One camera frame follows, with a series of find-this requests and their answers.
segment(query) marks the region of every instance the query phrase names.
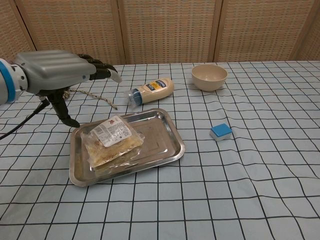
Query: rope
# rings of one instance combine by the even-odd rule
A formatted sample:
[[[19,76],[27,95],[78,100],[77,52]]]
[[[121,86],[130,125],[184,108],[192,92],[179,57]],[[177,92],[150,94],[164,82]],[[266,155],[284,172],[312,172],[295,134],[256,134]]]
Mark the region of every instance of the rope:
[[[118,107],[117,105],[114,105],[112,103],[112,101],[110,101],[109,99],[105,98],[105,97],[102,97],[102,96],[98,96],[98,95],[95,95],[91,92],[88,92],[88,91],[83,91],[83,90],[77,90],[77,89],[74,89],[74,88],[70,88],[69,90],[67,91],[64,91],[64,94],[63,94],[63,99],[67,100],[68,98],[70,98],[70,92],[74,92],[74,93],[83,93],[83,94],[87,94],[88,96],[94,98],[94,99],[100,99],[100,100],[104,100],[106,101],[111,107],[113,107],[114,109],[118,110]]]

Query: mayonnaise bottle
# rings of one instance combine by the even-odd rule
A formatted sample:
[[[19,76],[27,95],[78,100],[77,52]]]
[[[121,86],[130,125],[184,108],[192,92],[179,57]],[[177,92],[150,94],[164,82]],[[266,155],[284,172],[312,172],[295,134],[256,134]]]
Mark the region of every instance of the mayonnaise bottle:
[[[136,107],[141,104],[149,103],[158,99],[165,98],[174,91],[174,83],[168,77],[159,78],[146,85],[127,91],[128,104]]]

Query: wall background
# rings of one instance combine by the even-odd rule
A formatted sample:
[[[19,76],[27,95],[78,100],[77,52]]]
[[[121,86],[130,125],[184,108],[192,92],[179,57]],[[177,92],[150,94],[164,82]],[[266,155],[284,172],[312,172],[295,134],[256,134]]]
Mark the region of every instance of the wall background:
[[[320,60],[320,0],[2,0],[0,57],[109,64]]]

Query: plastic food package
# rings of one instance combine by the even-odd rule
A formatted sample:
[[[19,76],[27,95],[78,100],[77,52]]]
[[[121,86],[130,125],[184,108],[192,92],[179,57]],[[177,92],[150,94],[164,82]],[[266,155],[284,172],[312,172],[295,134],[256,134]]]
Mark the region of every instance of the plastic food package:
[[[92,129],[81,133],[92,168],[108,163],[144,143],[144,136],[137,133],[123,118],[113,116]]]
[[[94,169],[96,176],[111,175],[125,171],[126,169],[136,165],[136,157],[140,154],[142,146],[137,146],[130,152],[117,157],[116,159],[100,165]]]

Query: black cable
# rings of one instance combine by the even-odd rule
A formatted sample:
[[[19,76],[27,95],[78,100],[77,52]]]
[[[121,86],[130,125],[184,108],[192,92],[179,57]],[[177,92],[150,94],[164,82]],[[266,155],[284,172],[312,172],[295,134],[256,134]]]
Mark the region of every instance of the black cable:
[[[19,128],[21,128],[26,122],[28,122],[34,115],[38,114],[40,111],[45,109],[47,106],[50,105],[50,102],[45,98],[44,100],[41,101],[41,104],[31,113],[29,116],[25,118],[22,122],[20,122],[15,128],[11,129],[4,135],[0,136],[0,140],[4,139],[5,137],[9,136],[10,134],[14,133],[17,131]]]

